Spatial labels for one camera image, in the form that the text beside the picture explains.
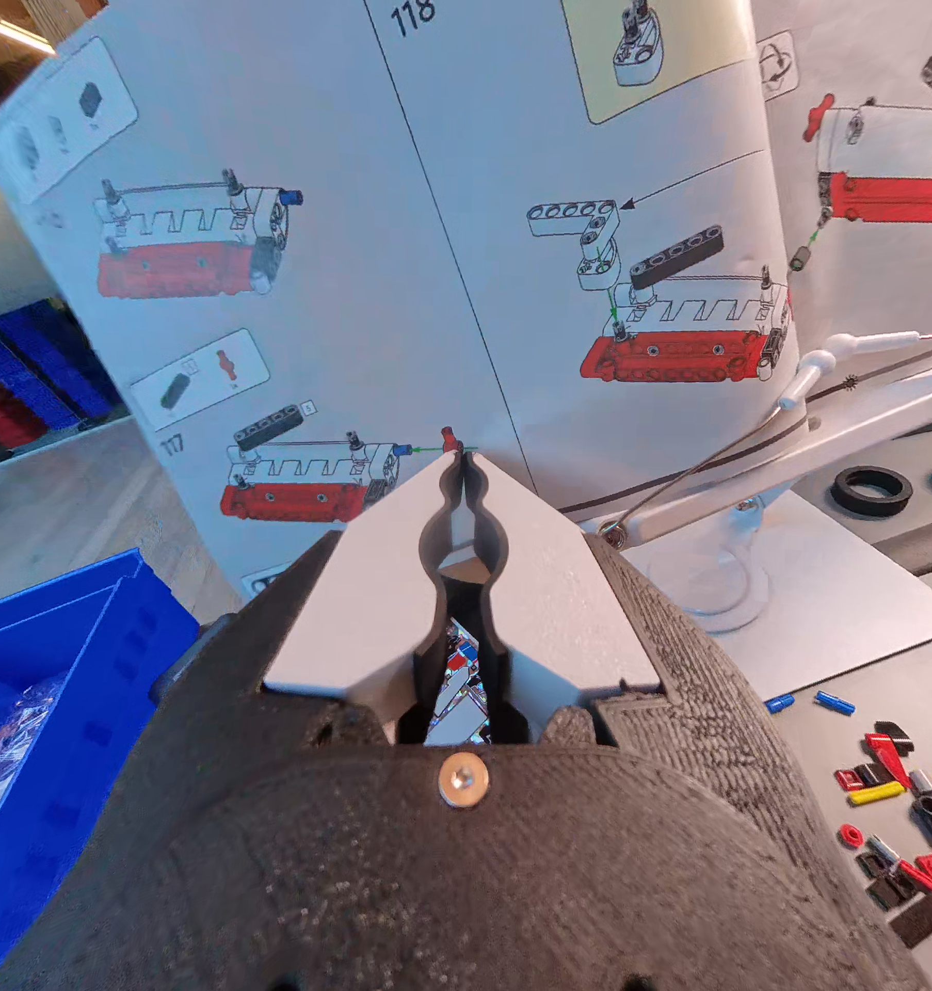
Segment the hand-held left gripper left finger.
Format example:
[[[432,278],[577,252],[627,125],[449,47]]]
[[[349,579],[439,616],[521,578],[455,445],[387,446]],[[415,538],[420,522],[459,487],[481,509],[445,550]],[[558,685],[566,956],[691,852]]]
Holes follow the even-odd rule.
[[[444,453],[338,533],[265,673],[267,691],[371,712],[385,742],[419,701],[417,664],[444,642],[463,456]]]

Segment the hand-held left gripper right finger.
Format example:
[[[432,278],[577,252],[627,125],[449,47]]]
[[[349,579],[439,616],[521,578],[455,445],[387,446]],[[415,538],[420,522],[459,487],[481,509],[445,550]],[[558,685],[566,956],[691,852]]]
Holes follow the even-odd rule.
[[[466,456],[466,502],[490,574],[481,615],[501,663],[497,689],[531,733],[564,707],[660,688],[580,526],[478,453]]]

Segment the Lego instruction booklet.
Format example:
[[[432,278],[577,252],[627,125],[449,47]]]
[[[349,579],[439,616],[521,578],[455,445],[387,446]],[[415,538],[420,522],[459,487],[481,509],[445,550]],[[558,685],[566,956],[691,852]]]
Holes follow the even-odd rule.
[[[446,667],[426,746],[491,742],[487,693],[480,674],[479,644],[455,618],[446,626]]]
[[[932,2],[0,2],[0,187],[246,599],[459,435],[573,520],[932,333]]]

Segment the black lego tyre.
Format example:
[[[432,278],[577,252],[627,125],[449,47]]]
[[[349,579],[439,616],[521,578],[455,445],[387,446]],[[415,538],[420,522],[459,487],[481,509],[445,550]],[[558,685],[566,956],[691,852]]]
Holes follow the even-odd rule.
[[[833,501],[852,514],[888,518],[903,512],[914,488],[905,476],[880,466],[852,466],[839,472],[830,488]]]

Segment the pile of assorted lego pieces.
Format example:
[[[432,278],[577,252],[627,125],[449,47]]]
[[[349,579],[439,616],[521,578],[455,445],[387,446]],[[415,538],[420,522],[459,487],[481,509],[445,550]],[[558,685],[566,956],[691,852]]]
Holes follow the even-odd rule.
[[[911,766],[915,744],[892,722],[876,722],[863,738],[871,760],[833,773],[848,805],[861,811],[904,799],[909,820],[918,826],[928,849],[902,855],[874,832],[841,824],[839,843],[855,855],[866,895],[885,913],[904,947],[913,950],[932,938],[932,776]]]

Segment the blue plastic storage bin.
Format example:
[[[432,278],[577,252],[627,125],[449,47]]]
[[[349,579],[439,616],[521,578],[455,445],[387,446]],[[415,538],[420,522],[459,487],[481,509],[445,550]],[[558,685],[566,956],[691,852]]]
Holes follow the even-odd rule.
[[[152,684],[199,628],[136,550],[0,600],[0,705],[68,674],[0,802],[0,963],[75,864]]]

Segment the clear plastic bag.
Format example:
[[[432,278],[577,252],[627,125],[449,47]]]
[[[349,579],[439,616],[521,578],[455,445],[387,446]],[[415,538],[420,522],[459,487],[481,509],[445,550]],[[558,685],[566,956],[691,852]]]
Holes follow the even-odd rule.
[[[67,679],[66,672],[54,675],[0,705],[0,802]]]

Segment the stack of blue red crates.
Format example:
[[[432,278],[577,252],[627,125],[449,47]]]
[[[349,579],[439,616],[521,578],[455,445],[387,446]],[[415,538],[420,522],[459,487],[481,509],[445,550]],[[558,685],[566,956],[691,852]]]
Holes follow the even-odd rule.
[[[128,416],[62,299],[0,315],[0,464]]]

